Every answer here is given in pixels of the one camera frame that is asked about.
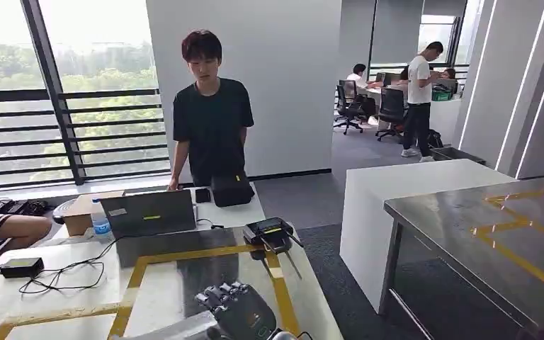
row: tree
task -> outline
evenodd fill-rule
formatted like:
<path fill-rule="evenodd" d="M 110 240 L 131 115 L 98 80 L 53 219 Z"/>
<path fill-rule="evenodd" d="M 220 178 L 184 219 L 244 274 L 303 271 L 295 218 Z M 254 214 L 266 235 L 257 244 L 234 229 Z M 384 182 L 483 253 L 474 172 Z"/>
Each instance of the tree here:
<path fill-rule="evenodd" d="M 123 46 L 109 47 L 104 50 L 92 51 L 88 54 L 77 54 L 66 50 L 57 55 L 56 61 L 61 76 L 64 91 L 99 91 L 117 89 L 149 89 L 157 88 L 155 66 L 153 63 L 152 47 L 143 44 L 138 47 Z M 45 88 L 34 51 L 30 48 L 0 44 L 0 89 L 43 89 Z M 70 108 L 94 108 L 109 106 L 128 106 L 144 103 L 159 102 L 155 96 L 114 97 L 114 98 L 85 98 L 68 100 Z M 0 103 L 0 112 L 28 111 L 50 109 L 48 102 L 9 102 Z M 135 120 L 143 118 L 160 118 L 161 110 L 125 110 L 106 111 L 97 113 L 75 113 L 74 123 L 107 122 L 119 120 Z M 34 126 L 56 124 L 54 117 L 28 116 L 15 118 L 0 118 L 0 127 Z M 75 129 L 77 137 L 102 135 L 121 135 L 136 132 L 164 131 L 163 123 L 143 123 L 128 125 L 107 125 L 99 127 L 79 127 Z M 59 138 L 59 130 L 36 130 L 27 132 L 0 132 L 0 142 L 11 140 L 45 140 Z M 82 150 L 105 149 L 111 147 L 127 147 L 137 145 L 165 144 L 165 136 L 123 138 L 115 140 L 100 140 L 80 142 Z M 0 148 L 0 156 L 17 154 L 50 154 L 63 152 L 63 144 L 44 144 L 24 147 Z M 148 149 L 115 154 L 92 154 L 83 156 L 85 163 L 108 162 L 120 159 L 142 159 L 167 155 L 167 149 Z M 0 162 L 0 170 L 27 169 L 35 167 L 67 166 L 66 157 L 46 159 L 29 159 Z M 107 168 L 89 168 L 89 176 L 110 174 L 115 172 L 141 171 L 148 169 L 165 169 L 167 161 L 128 164 Z M 38 181 L 45 179 L 69 178 L 69 171 L 49 171 L 34 174 L 9 175 L 6 182 Z"/>

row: white wall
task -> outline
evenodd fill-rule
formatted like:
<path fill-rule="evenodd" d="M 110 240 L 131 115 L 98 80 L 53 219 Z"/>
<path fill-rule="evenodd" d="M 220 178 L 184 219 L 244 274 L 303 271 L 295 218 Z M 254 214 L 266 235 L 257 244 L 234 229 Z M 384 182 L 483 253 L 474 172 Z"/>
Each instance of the white wall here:
<path fill-rule="evenodd" d="M 486 0 L 466 81 L 456 146 L 507 174 L 544 63 L 543 14 L 544 0 Z"/>
<path fill-rule="evenodd" d="M 247 174 L 331 167 L 340 0 L 147 0 L 147 13 L 166 131 L 176 92 L 194 82 L 181 41 L 210 29 L 223 46 L 220 76 L 242 81 L 251 97 Z M 181 182 L 191 181 L 187 168 Z"/>
<path fill-rule="evenodd" d="M 411 62 L 418 53 L 424 0 L 378 0 L 372 63 Z"/>
<path fill-rule="evenodd" d="M 374 5 L 374 0 L 342 1 L 337 79 L 345 79 L 355 64 L 368 63 Z"/>

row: gray carpet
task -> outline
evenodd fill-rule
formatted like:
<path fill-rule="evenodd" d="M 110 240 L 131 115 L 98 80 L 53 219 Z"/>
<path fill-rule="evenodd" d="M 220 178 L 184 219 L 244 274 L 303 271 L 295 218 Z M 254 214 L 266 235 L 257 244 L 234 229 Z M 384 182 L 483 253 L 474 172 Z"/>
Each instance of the gray carpet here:
<path fill-rule="evenodd" d="M 341 225 L 298 233 L 345 340 L 424 339 L 393 299 L 387 319 L 375 313 L 339 256 Z M 407 253 L 417 241 L 404 236 Z M 442 260 L 399 262 L 396 290 L 435 339 L 516 339 L 516 325 Z"/>
<path fill-rule="evenodd" d="M 297 229 L 341 223 L 345 178 L 348 169 L 370 168 L 418 162 L 400 156 L 396 137 L 376 140 L 376 128 L 359 133 L 334 129 L 332 173 L 256 181 L 255 186 L 266 217 L 279 216 Z"/>

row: person's hand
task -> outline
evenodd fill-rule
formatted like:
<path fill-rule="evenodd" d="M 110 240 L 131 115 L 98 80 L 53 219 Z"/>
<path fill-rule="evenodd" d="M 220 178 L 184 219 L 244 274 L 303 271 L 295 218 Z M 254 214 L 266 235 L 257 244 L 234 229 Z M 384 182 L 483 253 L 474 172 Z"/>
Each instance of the person's hand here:
<path fill-rule="evenodd" d="M 168 191 L 175 191 L 175 190 L 178 190 L 178 189 L 179 189 L 178 179 L 176 177 L 172 177 L 172 179 L 170 180 L 170 184 L 168 184 L 167 190 Z"/>

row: black bag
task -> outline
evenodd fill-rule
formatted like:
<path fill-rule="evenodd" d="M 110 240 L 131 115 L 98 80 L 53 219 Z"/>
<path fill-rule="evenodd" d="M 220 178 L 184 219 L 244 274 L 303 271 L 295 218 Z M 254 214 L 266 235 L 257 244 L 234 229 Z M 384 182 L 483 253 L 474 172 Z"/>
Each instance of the black bag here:
<path fill-rule="evenodd" d="M 212 177 L 212 194 L 218 207 L 247 204 L 255 195 L 244 172 Z"/>
<path fill-rule="evenodd" d="M 429 130 L 429 146 L 431 149 L 443 147 L 441 134 L 432 129 Z"/>

